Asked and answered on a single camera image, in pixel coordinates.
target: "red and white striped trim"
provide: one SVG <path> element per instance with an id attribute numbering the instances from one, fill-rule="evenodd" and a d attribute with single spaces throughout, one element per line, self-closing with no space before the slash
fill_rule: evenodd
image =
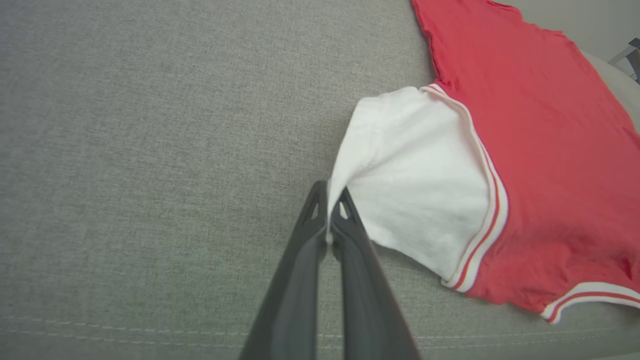
<path id="1" fill-rule="evenodd" d="M 472 138 L 475 140 L 477 153 L 482 157 L 484 173 L 486 174 L 487 183 L 489 184 L 490 203 L 482 227 L 476 236 L 471 239 L 471 242 L 467 246 L 467 250 L 458 264 L 456 272 L 453 274 L 451 279 L 442 279 L 443 285 L 464 293 L 474 285 L 478 269 L 480 267 L 480 262 L 482 261 L 484 254 L 486 254 L 487 250 L 489 250 L 491 245 L 493 245 L 495 240 L 498 238 L 507 221 L 507 215 L 509 213 L 507 191 L 505 190 L 504 185 L 493 166 L 491 157 L 487 153 L 480 137 L 478 137 L 478 134 L 476 133 L 471 114 L 467 107 L 461 102 L 449 97 L 444 90 L 436 84 L 424 86 L 421 90 L 425 90 L 439 96 L 448 103 L 458 107 L 462 114 L 466 116 L 470 133 Z"/>
<path id="2" fill-rule="evenodd" d="M 640 293 L 607 282 L 581 282 L 560 299 L 547 305 L 540 313 L 551 324 L 560 322 L 562 310 L 581 302 L 610 302 L 640 309 Z"/>

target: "gray couch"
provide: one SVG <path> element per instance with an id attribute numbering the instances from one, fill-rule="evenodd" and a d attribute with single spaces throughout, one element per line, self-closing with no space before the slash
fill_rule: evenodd
<path id="1" fill-rule="evenodd" d="M 2 1 L 0 358 L 236 358 L 357 100 L 432 79 L 409 0 Z M 636 310 L 551 326 L 378 250 L 425 359 L 640 351 Z"/>

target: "couch cushion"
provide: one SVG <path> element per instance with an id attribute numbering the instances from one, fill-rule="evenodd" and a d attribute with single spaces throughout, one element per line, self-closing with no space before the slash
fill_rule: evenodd
<path id="1" fill-rule="evenodd" d="M 406 0 L 27 0 L 0 13 L 7 359 L 236 358 L 357 101 L 432 80 Z M 380 258 L 425 357 L 640 349 L 631 309 L 575 306 L 551 327 Z M 336 260 L 320 281 L 319 358 L 340 359 Z"/>

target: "stitching seam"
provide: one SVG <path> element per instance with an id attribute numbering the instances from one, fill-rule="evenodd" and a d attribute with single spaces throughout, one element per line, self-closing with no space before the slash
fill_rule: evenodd
<path id="1" fill-rule="evenodd" d="M 54 323 L 58 325 L 70 325 L 70 326 L 78 326 L 78 327 L 91 327 L 98 328 L 104 330 L 114 330 L 114 331 L 131 331 L 131 332 L 154 332 L 158 334 L 187 334 L 187 335 L 215 335 L 215 336 L 248 336 L 247 332 L 211 332 L 211 331 L 189 331 L 189 330 L 169 330 L 169 329 L 142 329 L 142 328 L 132 328 L 132 327 L 116 327 L 116 326 L 108 326 L 108 325 L 96 325 L 91 323 L 83 323 L 83 322 L 64 322 L 59 320 L 48 320 L 42 318 L 31 318 L 28 316 L 18 317 L 18 316 L 3 316 L 5 319 L 10 320 L 22 320 L 22 321 L 30 321 L 30 322 L 43 322 L 43 323 Z M 581 329 L 581 330 L 564 330 L 564 331 L 546 331 L 546 332 L 525 332 L 521 334 L 492 334 L 492 335 L 452 335 L 452 336 L 414 336 L 415 339 L 476 339 L 476 338 L 505 338 L 511 336 L 528 336 L 528 335 L 555 335 L 555 334 L 571 334 L 576 332 L 591 332 L 591 331 L 610 331 L 623 329 L 622 327 L 601 327 L 594 329 Z M 318 334 L 321 338 L 343 338 L 343 335 L 339 334 Z"/>
<path id="2" fill-rule="evenodd" d="M 213 347 L 213 348 L 243 348 L 242 345 L 227 345 L 227 344 L 205 344 L 205 343 L 172 343 L 168 341 L 138 341 L 138 340 L 120 340 L 120 339 L 111 339 L 111 338 L 99 338 L 96 336 L 76 336 L 71 334 L 60 334 L 57 332 L 44 332 L 44 331 L 25 331 L 25 330 L 15 330 L 15 329 L 3 329 L 0 328 L 0 331 L 9 332 L 14 334 L 27 334 L 27 335 L 35 335 L 35 336 L 51 336 L 51 337 L 60 337 L 60 338 L 74 338 L 79 340 L 93 340 L 93 341 L 103 341 L 106 343 L 126 343 L 126 344 L 134 344 L 134 345 L 170 345 L 170 346 L 185 346 L 185 347 Z M 537 344 L 537 343 L 557 343 L 562 341 L 576 341 L 576 340 L 588 340 L 588 339 L 597 339 L 602 336 L 586 336 L 583 338 L 573 338 L 573 339 L 553 339 L 553 340 L 538 340 L 538 341 L 523 341 L 518 343 L 501 343 L 501 344 L 479 344 L 479 345 L 458 345 L 458 346 L 443 346 L 443 347 L 418 347 L 419 349 L 447 349 L 447 348 L 477 348 L 477 347 L 505 347 L 505 346 L 515 346 L 515 345 L 528 345 L 528 344 Z M 328 349 L 328 350 L 341 350 L 342 347 L 334 347 L 334 346 L 320 346 L 317 348 Z"/>

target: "fabric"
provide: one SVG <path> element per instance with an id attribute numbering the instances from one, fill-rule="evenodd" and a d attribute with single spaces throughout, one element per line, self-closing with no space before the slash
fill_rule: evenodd
<path id="1" fill-rule="evenodd" d="M 0 358 L 237 359 L 355 104 L 432 82 L 406 0 L 0 1 Z M 424 359 L 640 351 L 624 307 L 550 328 L 378 249 Z M 342 359 L 321 265 L 318 359 Z"/>
<path id="2" fill-rule="evenodd" d="M 640 131 L 640 86 L 638 83 L 603 60 L 584 51 L 582 54 L 593 65 L 602 81 L 607 84 L 611 93 L 625 108 L 636 127 L 636 133 Z"/>
<path id="3" fill-rule="evenodd" d="M 333 167 L 329 211 L 348 184 L 371 239 L 450 279 L 489 210 L 471 127 L 426 90 L 360 100 Z"/>
<path id="4" fill-rule="evenodd" d="M 597 72 L 511 6 L 413 7 L 490 169 L 492 208 L 445 285 L 552 323 L 578 302 L 640 307 L 640 136 Z"/>

